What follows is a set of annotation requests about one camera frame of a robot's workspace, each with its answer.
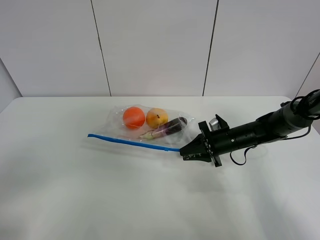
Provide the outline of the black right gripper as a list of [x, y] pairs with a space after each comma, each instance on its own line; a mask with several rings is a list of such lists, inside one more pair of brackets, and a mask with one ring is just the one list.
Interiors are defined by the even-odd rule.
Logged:
[[220, 155], [230, 153], [233, 150], [232, 138], [228, 132], [230, 129], [211, 131], [206, 121], [198, 123], [200, 134], [190, 143], [183, 146], [179, 152], [183, 154], [184, 161], [200, 161], [213, 163], [215, 167], [222, 166]]

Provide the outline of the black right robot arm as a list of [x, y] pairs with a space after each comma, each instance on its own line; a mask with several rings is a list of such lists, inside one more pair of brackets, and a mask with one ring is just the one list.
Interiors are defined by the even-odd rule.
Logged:
[[184, 161], [202, 161], [222, 166], [220, 156], [243, 149], [248, 152], [259, 145], [289, 140], [289, 135], [311, 128], [320, 118], [318, 89], [292, 101], [283, 102], [280, 109], [265, 114], [255, 121], [231, 128], [216, 115], [210, 122], [198, 124], [200, 134], [179, 150]]

